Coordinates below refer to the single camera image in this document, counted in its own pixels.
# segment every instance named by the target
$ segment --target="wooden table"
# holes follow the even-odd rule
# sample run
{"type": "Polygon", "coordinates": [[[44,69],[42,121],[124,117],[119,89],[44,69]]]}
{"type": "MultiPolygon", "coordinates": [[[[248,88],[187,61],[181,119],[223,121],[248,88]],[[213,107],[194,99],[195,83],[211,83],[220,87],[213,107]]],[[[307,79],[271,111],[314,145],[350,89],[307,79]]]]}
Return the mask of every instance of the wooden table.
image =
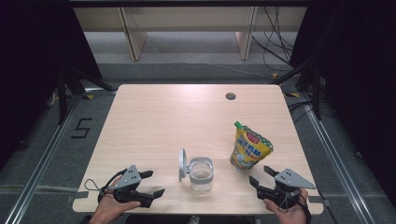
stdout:
{"type": "MultiPolygon", "coordinates": [[[[84,182],[93,179],[102,187],[116,172],[135,164],[138,171],[154,171],[137,188],[152,193],[165,188],[152,206],[132,213],[261,215],[271,213],[248,175],[272,188],[274,179],[262,167],[277,171],[291,168],[314,183],[300,140],[280,88],[276,85],[122,85],[108,113],[84,182]],[[228,100],[232,92],[236,99],[228,100]],[[235,127],[240,121],[269,139],[274,152],[251,170],[237,172],[230,164],[235,127]],[[208,157],[214,163],[213,188],[197,192],[190,180],[178,181],[178,153],[186,149],[187,162],[208,157]]],[[[318,196],[310,189],[309,195],[318,196]]],[[[76,212],[93,212],[97,191],[88,198],[75,199],[76,212]]],[[[321,203],[310,203],[312,214],[323,212],[321,203]]]]}

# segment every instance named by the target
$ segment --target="hand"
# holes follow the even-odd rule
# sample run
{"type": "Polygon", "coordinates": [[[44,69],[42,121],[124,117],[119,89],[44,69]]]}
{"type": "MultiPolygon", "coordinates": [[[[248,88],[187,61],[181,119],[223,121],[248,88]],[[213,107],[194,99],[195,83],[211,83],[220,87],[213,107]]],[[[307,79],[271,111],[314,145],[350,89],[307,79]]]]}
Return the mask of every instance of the hand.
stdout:
{"type": "MultiPolygon", "coordinates": [[[[305,201],[308,198],[308,192],[305,189],[299,189],[300,194],[304,197],[299,199],[302,205],[305,205],[305,201]]],[[[273,212],[281,224],[305,224],[306,223],[306,216],[304,213],[303,208],[295,204],[292,208],[288,209],[287,213],[283,213],[278,210],[278,206],[272,202],[271,200],[264,199],[265,208],[273,212]]]]}
{"type": "MultiPolygon", "coordinates": [[[[116,178],[111,185],[116,185],[119,180],[120,177],[116,178]]],[[[134,209],[138,206],[140,206],[140,202],[119,203],[114,199],[112,194],[105,194],[96,207],[96,211],[90,220],[90,224],[110,223],[125,211],[134,209]]]]}

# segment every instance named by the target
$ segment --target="black cable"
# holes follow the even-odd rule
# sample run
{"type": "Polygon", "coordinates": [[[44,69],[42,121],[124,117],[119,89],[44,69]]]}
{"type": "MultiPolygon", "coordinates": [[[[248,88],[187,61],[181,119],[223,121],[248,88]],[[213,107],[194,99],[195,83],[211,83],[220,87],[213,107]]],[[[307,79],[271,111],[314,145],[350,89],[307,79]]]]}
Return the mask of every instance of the black cable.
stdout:
{"type": "Polygon", "coordinates": [[[271,17],[270,17],[270,15],[269,15],[269,13],[268,13],[266,7],[264,7],[264,10],[265,10],[265,13],[266,13],[266,15],[267,15],[268,20],[269,20],[270,23],[271,23],[272,28],[273,28],[270,37],[269,37],[269,38],[267,37],[267,38],[270,40],[271,37],[272,37],[272,35],[273,35],[273,33],[275,32],[276,35],[277,35],[277,37],[279,38],[279,41],[280,41],[281,45],[282,45],[282,49],[283,49],[283,52],[285,53],[285,57],[289,60],[289,57],[288,57],[289,53],[288,53],[287,51],[285,51],[286,46],[285,46],[284,43],[283,43],[283,41],[285,41],[285,42],[287,42],[287,41],[280,35],[279,19],[278,19],[279,7],[276,7],[276,20],[275,20],[275,22],[273,22],[273,21],[271,20],[271,17]]]}
{"type": "MultiPolygon", "coordinates": [[[[264,64],[265,64],[266,67],[268,67],[269,69],[274,70],[274,71],[288,71],[288,72],[289,72],[289,70],[272,68],[272,67],[270,67],[270,66],[267,64],[267,62],[265,61],[265,52],[268,50],[268,44],[270,43],[270,40],[271,40],[271,37],[272,37],[273,33],[274,33],[274,32],[276,33],[276,28],[275,28],[274,24],[272,23],[272,20],[271,20],[271,18],[270,18],[270,16],[269,16],[269,14],[268,14],[268,12],[267,12],[267,10],[266,10],[265,7],[264,7],[264,10],[265,10],[265,12],[266,12],[266,14],[267,14],[267,17],[268,17],[268,19],[269,19],[269,21],[271,22],[271,25],[272,25],[272,27],[273,27],[273,30],[272,30],[272,32],[271,32],[270,37],[268,38],[268,36],[266,36],[267,39],[268,39],[266,45],[265,45],[265,46],[262,46],[262,48],[264,49],[264,54],[262,55],[262,59],[263,59],[263,61],[264,61],[264,64]]],[[[286,61],[286,60],[284,60],[283,58],[281,59],[281,61],[284,62],[284,63],[286,63],[286,64],[289,64],[289,62],[286,61]]]]}
{"type": "Polygon", "coordinates": [[[272,55],[274,55],[275,57],[277,57],[280,61],[282,61],[283,63],[289,63],[288,61],[286,61],[285,59],[283,59],[282,57],[280,57],[279,55],[277,55],[275,52],[271,51],[270,49],[266,48],[265,46],[263,46],[258,40],[256,40],[256,38],[254,36],[251,37],[254,41],[256,41],[256,43],[262,47],[262,49],[268,51],[269,53],[271,53],[272,55]]]}
{"type": "Polygon", "coordinates": [[[265,32],[263,32],[263,33],[264,33],[265,37],[267,38],[267,40],[270,41],[271,44],[273,44],[274,46],[277,46],[278,48],[283,49],[282,46],[280,46],[280,45],[278,45],[277,43],[275,43],[274,41],[272,41],[272,40],[270,39],[270,37],[268,37],[268,35],[267,35],[265,32]]]}
{"type": "Polygon", "coordinates": [[[100,190],[99,190],[99,196],[98,196],[98,202],[100,202],[100,200],[102,199],[102,197],[105,196],[106,190],[107,190],[108,186],[111,184],[111,182],[113,182],[113,180],[114,180],[115,178],[117,178],[117,176],[125,174],[125,172],[126,172],[127,170],[128,170],[128,169],[124,169],[124,170],[119,171],[118,173],[116,173],[115,175],[113,175],[113,176],[107,181],[107,183],[105,184],[104,187],[100,188],[100,190]]]}
{"type": "Polygon", "coordinates": [[[300,196],[301,198],[303,198],[305,205],[303,205],[302,203],[300,203],[299,200],[295,200],[294,198],[292,198],[292,199],[293,199],[298,205],[300,205],[301,208],[303,208],[303,211],[304,211],[304,213],[305,213],[305,218],[306,218],[306,224],[309,224],[309,223],[311,223],[312,216],[311,216],[311,212],[309,212],[309,209],[308,209],[308,203],[306,202],[306,199],[303,197],[303,195],[299,194],[299,196],[300,196]]]}
{"type": "Polygon", "coordinates": [[[282,45],[282,49],[283,49],[283,53],[285,54],[285,57],[288,59],[288,61],[290,60],[290,54],[289,54],[289,52],[286,50],[286,46],[285,46],[285,44],[283,43],[283,38],[282,38],[282,36],[280,35],[280,27],[279,27],[279,19],[278,19],[278,16],[279,16],[279,7],[275,7],[275,12],[276,12],[276,20],[275,20],[275,26],[277,26],[277,30],[276,30],[276,27],[274,27],[274,29],[275,29],[275,32],[276,32],[276,35],[277,35],[277,37],[279,38],[279,41],[280,41],[280,43],[281,43],[281,45],[282,45]]]}
{"type": "Polygon", "coordinates": [[[311,105],[311,104],[312,104],[312,101],[303,101],[303,102],[299,102],[296,104],[288,105],[288,107],[291,107],[289,109],[289,112],[292,115],[294,110],[297,109],[298,107],[300,107],[301,105],[311,105]]]}
{"type": "Polygon", "coordinates": [[[297,118],[297,120],[295,120],[293,123],[296,123],[297,121],[299,121],[304,115],[306,115],[309,111],[312,111],[312,109],[309,109],[308,111],[305,111],[299,118],[297,118]]]}

